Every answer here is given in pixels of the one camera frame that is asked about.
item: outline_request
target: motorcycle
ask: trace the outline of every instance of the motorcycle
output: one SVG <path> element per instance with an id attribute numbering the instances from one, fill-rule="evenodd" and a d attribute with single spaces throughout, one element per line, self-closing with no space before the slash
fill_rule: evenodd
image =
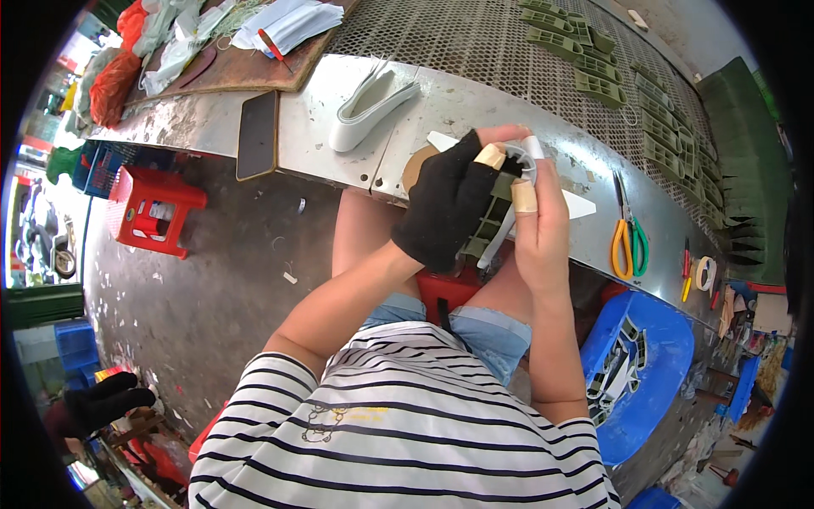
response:
<path id="1" fill-rule="evenodd" d="M 77 259 L 69 249 L 68 225 L 60 221 L 54 204 L 45 196 L 42 179 L 34 179 L 31 195 L 20 214 L 20 239 L 15 254 L 43 283 L 55 283 L 55 274 L 70 279 Z"/>

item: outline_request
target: hand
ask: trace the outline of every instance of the hand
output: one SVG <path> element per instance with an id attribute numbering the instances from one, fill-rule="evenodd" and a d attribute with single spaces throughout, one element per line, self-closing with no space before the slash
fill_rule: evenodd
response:
<path id="1" fill-rule="evenodd" d="M 392 229 L 392 240 L 435 272 L 449 272 L 455 255 L 486 212 L 498 172 L 473 162 L 489 143 L 526 138 L 520 125 L 473 129 L 457 145 L 427 158 L 409 190 L 407 213 Z"/>
<path id="2" fill-rule="evenodd" d="M 531 187 L 530 182 L 513 185 L 512 197 L 517 224 L 514 241 L 517 269 L 538 299 L 568 292 L 568 205 L 554 162 L 538 159 L 536 163 L 537 182 L 531 194 L 536 198 L 536 212 L 517 212 L 523 208 L 518 203 L 521 194 L 518 185 Z"/>

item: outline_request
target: denim shorts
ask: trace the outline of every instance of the denim shorts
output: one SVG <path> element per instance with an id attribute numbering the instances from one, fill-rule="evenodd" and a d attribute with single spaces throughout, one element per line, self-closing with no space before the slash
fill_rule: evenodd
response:
<path id="1" fill-rule="evenodd" d="M 393 293 L 373 310 L 360 330 L 385 323 L 426 320 L 427 308 L 419 299 Z M 504 387 L 532 344 L 531 327 L 493 309 L 459 306 L 449 314 L 449 325 Z"/>

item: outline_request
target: orange-handled scissors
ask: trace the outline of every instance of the orange-handled scissors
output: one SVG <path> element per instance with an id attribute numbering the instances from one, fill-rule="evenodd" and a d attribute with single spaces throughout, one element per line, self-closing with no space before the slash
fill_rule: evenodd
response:
<path id="1" fill-rule="evenodd" d="M 619 199 L 619 206 L 622 208 L 622 218 L 616 222 L 616 230 L 613 234 L 613 241 L 610 243 L 610 263 L 613 271 L 620 279 L 627 281 L 632 276 L 640 277 L 647 270 L 647 262 L 650 258 L 650 249 L 647 245 L 647 235 L 639 226 L 639 221 L 631 214 L 628 195 L 625 193 L 622 177 L 618 172 L 613 173 L 616 195 Z M 625 271 L 619 264 L 619 248 L 624 250 Z"/>

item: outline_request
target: concrete floor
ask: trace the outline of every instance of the concrete floor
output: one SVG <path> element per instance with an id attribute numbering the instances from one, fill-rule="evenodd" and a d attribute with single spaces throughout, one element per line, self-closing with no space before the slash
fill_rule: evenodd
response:
<path id="1" fill-rule="evenodd" d="M 341 191 L 280 173 L 236 182 L 234 160 L 226 158 L 190 159 L 183 169 L 209 199 L 186 220 L 182 245 L 189 257 L 118 244 L 104 224 L 105 202 L 94 200 L 85 298 L 103 364 L 140 366 L 157 383 L 169 422 L 191 443 L 269 334 L 330 277 Z M 306 199 L 301 215 L 300 198 Z M 283 278 L 286 270 L 297 284 Z M 605 285 L 604 276 L 571 267 L 580 343 L 601 309 Z M 696 337 L 696 357 L 708 358 L 700 329 Z M 711 405 L 676 398 L 641 450 L 609 471 L 623 502 L 652 485 L 711 415 Z"/>

